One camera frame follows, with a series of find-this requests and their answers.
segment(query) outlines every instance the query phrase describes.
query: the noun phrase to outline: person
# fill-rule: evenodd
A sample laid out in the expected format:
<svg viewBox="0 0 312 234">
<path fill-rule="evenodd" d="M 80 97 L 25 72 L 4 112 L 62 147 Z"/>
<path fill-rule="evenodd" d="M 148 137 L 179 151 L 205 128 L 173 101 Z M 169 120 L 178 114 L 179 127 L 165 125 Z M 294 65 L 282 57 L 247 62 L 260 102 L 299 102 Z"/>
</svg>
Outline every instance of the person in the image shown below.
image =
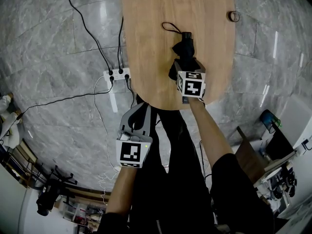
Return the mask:
<svg viewBox="0 0 312 234">
<path fill-rule="evenodd" d="M 212 167 L 211 191 L 181 113 L 152 108 L 150 151 L 142 168 L 121 168 L 98 233 L 221 233 L 213 212 L 228 233 L 274 233 L 270 207 L 257 196 L 223 133 L 201 101 L 189 102 Z M 159 154 L 157 114 L 171 144 L 168 173 Z"/>
<path fill-rule="evenodd" d="M 18 126 L 21 123 L 21 119 L 16 120 L 21 114 L 20 109 L 17 109 L 13 113 L 7 111 L 12 99 L 12 93 L 0 99 L 0 116 L 1 120 L 4 120 L 2 124 L 0 121 L 0 144 L 14 149 L 22 140 L 22 129 Z"/>
</svg>

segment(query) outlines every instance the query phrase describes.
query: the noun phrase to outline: black pants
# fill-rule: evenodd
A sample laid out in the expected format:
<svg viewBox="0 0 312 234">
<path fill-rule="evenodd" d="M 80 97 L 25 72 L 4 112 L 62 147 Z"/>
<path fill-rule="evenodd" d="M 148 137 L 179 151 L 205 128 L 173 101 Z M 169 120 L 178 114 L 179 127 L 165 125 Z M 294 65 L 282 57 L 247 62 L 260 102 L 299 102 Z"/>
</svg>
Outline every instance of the black pants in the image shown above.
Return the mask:
<svg viewBox="0 0 312 234">
<path fill-rule="evenodd" d="M 157 114 L 171 144 L 168 174 L 159 154 L 159 139 L 155 131 Z M 153 143 L 135 180 L 130 213 L 133 230 L 146 232 L 150 226 L 156 226 L 158 220 L 167 230 L 163 233 L 186 233 L 190 230 L 217 233 L 211 196 L 181 113 L 152 108 L 151 137 Z M 212 180 L 212 198 L 221 224 L 245 234 L 273 233 L 273 213 L 258 198 L 235 155 L 225 155 L 215 163 Z"/>
</svg>

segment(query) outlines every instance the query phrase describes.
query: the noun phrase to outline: plug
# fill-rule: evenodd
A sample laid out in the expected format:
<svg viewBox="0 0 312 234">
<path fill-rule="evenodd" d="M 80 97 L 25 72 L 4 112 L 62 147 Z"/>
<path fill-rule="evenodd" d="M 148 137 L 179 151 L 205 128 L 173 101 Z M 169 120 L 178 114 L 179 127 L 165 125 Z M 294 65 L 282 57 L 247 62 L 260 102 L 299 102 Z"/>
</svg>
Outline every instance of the plug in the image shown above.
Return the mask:
<svg viewBox="0 0 312 234">
<path fill-rule="evenodd" d="M 128 79 L 129 79 L 129 75 L 128 74 L 125 75 L 125 79 L 126 79 L 126 82 L 128 82 Z"/>
<path fill-rule="evenodd" d="M 113 76 L 111 76 L 111 77 L 109 77 L 109 80 L 111 81 L 111 84 L 113 85 L 113 81 L 114 81 L 114 77 Z"/>
</svg>

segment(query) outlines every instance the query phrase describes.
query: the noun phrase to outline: desk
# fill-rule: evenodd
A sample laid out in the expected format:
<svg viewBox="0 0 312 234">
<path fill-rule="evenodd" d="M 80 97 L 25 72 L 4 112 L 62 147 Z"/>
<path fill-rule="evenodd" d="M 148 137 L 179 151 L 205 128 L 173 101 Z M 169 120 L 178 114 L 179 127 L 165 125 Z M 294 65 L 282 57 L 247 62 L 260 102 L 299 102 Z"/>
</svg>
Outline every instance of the desk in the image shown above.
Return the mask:
<svg viewBox="0 0 312 234">
<path fill-rule="evenodd" d="M 195 57 L 206 68 L 205 102 L 224 93 L 234 55 L 235 23 L 227 19 L 234 0 L 122 0 L 122 6 L 132 85 L 144 101 L 164 110 L 188 108 L 168 77 L 181 35 L 163 30 L 164 21 L 192 32 Z"/>
</svg>

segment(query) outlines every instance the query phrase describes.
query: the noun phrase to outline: white power strip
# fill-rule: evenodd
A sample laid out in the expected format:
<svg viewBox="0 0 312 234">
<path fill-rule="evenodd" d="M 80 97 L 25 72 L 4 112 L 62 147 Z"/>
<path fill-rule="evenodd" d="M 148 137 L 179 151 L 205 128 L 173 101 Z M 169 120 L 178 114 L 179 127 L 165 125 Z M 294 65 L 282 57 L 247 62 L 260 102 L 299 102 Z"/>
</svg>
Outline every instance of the white power strip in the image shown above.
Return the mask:
<svg viewBox="0 0 312 234">
<path fill-rule="evenodd" d="M 119 69 L 116 68 L 116 69 L 113 69 L 113 77 L 114 77 L 114 80 L 125 80 L 125 75 L 129 75 L 129 78 L 131 78 L 131 75 L 130 75 L 130 69 L 129 68 L 123 68 L 123 73 L 120 74 L 119 73 Z M 104 74 L 104 78 L 107 82 L 110 82 L 109 80 L 109 77 L 111 77 L 109 74 L 108 74 L 108 71 L 104 71 L 103 72 Z"/>
</svg>

